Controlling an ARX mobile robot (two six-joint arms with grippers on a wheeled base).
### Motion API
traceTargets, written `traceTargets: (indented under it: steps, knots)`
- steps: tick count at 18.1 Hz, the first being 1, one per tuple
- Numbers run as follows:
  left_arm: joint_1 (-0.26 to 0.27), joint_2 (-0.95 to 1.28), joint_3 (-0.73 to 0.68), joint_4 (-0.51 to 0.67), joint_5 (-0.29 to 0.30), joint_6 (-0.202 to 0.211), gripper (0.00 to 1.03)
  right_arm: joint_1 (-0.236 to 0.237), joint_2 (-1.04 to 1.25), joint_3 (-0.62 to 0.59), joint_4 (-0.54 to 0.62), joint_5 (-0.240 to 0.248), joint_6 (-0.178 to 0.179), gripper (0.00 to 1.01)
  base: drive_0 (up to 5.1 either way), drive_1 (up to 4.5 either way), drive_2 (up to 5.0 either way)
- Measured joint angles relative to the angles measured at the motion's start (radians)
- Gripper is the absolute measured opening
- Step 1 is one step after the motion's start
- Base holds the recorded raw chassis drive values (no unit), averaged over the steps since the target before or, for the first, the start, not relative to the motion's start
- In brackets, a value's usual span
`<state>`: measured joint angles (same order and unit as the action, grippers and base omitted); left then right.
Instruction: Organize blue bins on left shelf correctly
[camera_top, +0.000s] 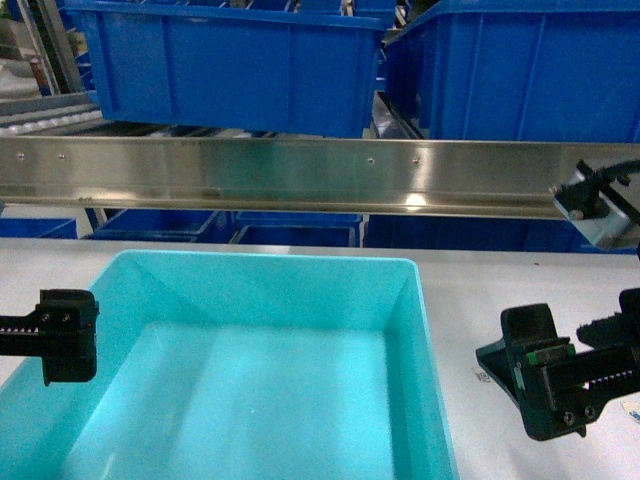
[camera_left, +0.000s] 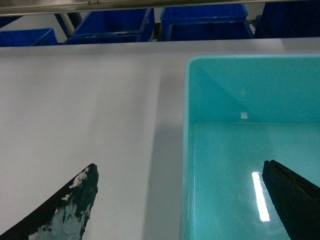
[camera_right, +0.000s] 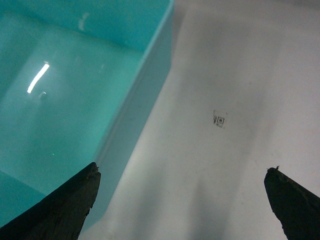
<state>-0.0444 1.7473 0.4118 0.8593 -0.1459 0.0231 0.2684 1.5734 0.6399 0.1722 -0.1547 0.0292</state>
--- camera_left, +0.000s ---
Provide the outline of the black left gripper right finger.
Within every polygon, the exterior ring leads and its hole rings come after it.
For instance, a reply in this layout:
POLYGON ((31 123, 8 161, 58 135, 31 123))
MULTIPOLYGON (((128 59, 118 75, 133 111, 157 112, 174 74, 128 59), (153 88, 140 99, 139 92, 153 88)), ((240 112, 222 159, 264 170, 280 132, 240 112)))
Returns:
POLYGON ((262 179, 291 240, 320 238, 320 188, 281 163, 266 160, 262 179))

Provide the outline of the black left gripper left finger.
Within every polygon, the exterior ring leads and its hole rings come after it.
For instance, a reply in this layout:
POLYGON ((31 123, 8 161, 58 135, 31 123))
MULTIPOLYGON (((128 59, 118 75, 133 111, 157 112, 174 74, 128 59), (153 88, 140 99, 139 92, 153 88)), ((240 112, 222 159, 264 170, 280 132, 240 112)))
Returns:
POLYGON ((81 240, 98 192, 91 163, 48 200, 4 232, 2 240, 81 240))

